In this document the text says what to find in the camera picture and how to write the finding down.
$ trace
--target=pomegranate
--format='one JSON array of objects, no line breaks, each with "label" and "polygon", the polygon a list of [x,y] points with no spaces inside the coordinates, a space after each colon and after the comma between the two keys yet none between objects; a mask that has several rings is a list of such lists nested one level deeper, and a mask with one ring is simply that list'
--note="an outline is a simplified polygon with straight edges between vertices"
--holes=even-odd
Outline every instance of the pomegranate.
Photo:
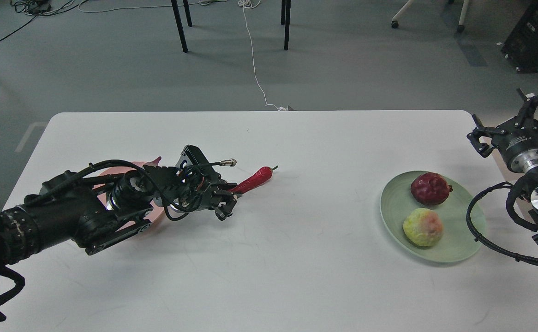
[{"label": "pomegranate", "polygon": [[452,190],[446,179],[433,172],[417,177],[411,184],[412,196],[425,206],[442,204],[448,199]]}]

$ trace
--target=table leg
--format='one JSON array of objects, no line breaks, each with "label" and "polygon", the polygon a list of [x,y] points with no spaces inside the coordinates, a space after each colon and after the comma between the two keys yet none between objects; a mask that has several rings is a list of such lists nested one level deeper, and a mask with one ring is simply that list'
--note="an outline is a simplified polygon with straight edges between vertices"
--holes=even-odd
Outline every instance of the table leg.
[{"label": "table leg", "polygon": [[185,16],[187,16],[187,25],[189,27],[193,27],[193,23],[191,23],[191,12],[189,11],[189,3],[187,0],[183,0],[183,7],[185,7]]},{"label": "table leg", "polygon": [[281,24],[286,25],[286,0],[281,0]]},{"label": "table leg", "polygon": [[173,6],[174,20],[177,21],[177,30],[179,30],[179,38],[181,39],[181,46],[183,52],[187,53],[187,42],[185,41],[185,33],[183,32],[183,24],[181,23],[181,15],[179,14],[179,6],[177,0],[170,0]]},{"label": "table leg", "polygon": [[292,0],[286,1],[286,37],[284,40],[283,49],[288,50],[290,48],[290,9],[292,8]]}]

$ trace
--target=black cable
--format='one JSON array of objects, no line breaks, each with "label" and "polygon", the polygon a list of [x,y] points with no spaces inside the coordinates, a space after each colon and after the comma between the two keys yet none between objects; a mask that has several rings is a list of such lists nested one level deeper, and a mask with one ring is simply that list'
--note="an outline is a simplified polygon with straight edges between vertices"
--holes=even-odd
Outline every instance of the black cable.
[{"label": "black cable", "polygon": [[5,37],[3,37],[2,39],[0,39],[0,42],[5,40],[6,38],[9,38],[12,34],[14,34],[15,32],[21,30],[22,28],[24,28],[26,25],[28,25],[29,23],[31,23],[31,21],[33,21],[34,19],[36,19],[37,16],[34,16],[32,19],[30,19],[27,23],[25,23],[24,25],[22,25],[22,27],[16,29],[15,31],[11,32],[10,34],[6,35]]},{"label": "black cable", "polygon": [[478,195],[476,195],[474,198],[472,198],[472,201],[470,202],[469,206],[468,206],[468,209],[466,211],[466,224],[468,225],[468,229],[470,229],[470,232],[474,235],[474,240],[475,241],[480,241],[480,243],[484,244],[485,246],[487,246],[488,248],[500,253],[500,254],[503,254],[505,256],[509,256],[511,258],[515,258],[515,260],[517,262],[519,261],[522,261],[522,262],[525,262],[525,263],[528,263],[528,264],[531,264],[531,265],[535,265],[538,267],[538,258],[535,258],[535,257],[531,257],[531,256],[525,256],[525,255],[520,255],[518,253],[515,253],[515,252],[511,252],[509,250],[506,250],[500,246],[497,246],[496,244],[494,244],[493,242],[491,242],[489,239],[485,238],[484,235],[482,235],[482,233],[480,233],[478,231],[478,229],[476,229],[476,227],[474,226],[474,224],[472,223],[472,217],[470,216],[470,213],[472,212],[472,209],[474,208],[474,205],[482,199],[482,197],[486,196],[486,194],[496,190],[496,189],[512,189],[513,188],[513,185],[511,183],[508,183],[508,182],[502,182],[502,183],[499,183],[499,184],[495,184],[494,186],[490,187],[490,188],[487,188],[487,189],[484,189],[483,191],[481,191],[480,193],[478,193]]}]

